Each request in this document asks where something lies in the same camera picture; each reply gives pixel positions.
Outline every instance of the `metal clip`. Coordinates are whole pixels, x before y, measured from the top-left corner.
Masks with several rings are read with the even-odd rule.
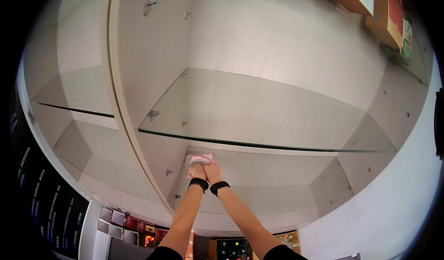
[[[155,1],[152,1],[152,2],[149,2],[148,4],[145,4],[145,6],[143,7],[143,15],[144,16],[148,16],[148,14],[150,13],[150,7],[152,5],[156,5],[156,4],[157,4],[157,2],[155,2]]]
[[[150,121],[153,121],[154,120],[154,117],[157,117],[159,115],[159,112],[158,111],[150,111],[149,113],[148,113],[148,117],[150,118]]]

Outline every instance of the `pink cloth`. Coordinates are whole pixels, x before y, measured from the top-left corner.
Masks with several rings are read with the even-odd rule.
[[[188,178],[193,178],[193,175],[190,173],[190,166],[195,163],[201,163],[203,165],[209,165],[211,163],[215,164],[216,162],[213,161],[213,154],[205,154],[205,155],[187,155],[191,156],[186,170],[186,175]]]

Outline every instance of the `black bracelet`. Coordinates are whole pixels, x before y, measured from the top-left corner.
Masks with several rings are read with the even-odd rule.
[[[203,179],[200,179],[200,178],[193,178],[191,181],[190,181],[190,185],[188,185],[188,188],[191,186],[191,185],[199,185],[199,186],[201,186],[202,187],[202,189],[203,189],[203,193],[205,193],[205,191],[206,190],[208,190],[208,182],[207,181],[205,181],[205,180],[203,180]]]
[[[230,185],[228,185],[228,183],[225,182],[225,181],[220,181],[220,182],[217,182],[217,183],[211,185],[210,191],[211,191],[215,196],[218,196],[218,190],[219,190],[220,188],[222,188],[222,187],[230,187]]]

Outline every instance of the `display shelf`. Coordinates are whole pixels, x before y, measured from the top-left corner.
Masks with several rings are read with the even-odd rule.
[[[140,132],[279,150],[385,152],[395,147],[364,111],[299,87],[188,68]]]
[[[223,167],[224,179],[230,183],[231,189],[257,215],[291,211],[309,213],[353,195],[335,156],[273,155],[191,146],[187,151],[187,154],[209,153],[213,153],[214,160]],[[186,176],[187,162],[186,158],[175,208],[190,184]],[[199,212],[227,214],[213,195],[203,196]]]

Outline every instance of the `glass panel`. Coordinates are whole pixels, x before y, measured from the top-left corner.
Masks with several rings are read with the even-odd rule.
[[[187,154],[213,153],[224,179],[254,214],[304,211],[307,215],[351,197],[347,177],[335,156],[294,156],[214,150],[189,146]],[[175,208],[190,179],[182,169]],[[199,212],[226,214],[216,196],[203,196]]]
[[[261,78],[190,68],[159,99],[139,130],[289,150],[395,150],[379,125],[351,105]]]
[[[59,158],[107,185],[157,201],[118,130],[74,120],[55,143],[53,151]]]
[[[69,11],[63,4],[61,12],[55,7],[51,24],[30,36],[24,70],[31,102],[113,116],[101,59],[102,3],[84,0]]]

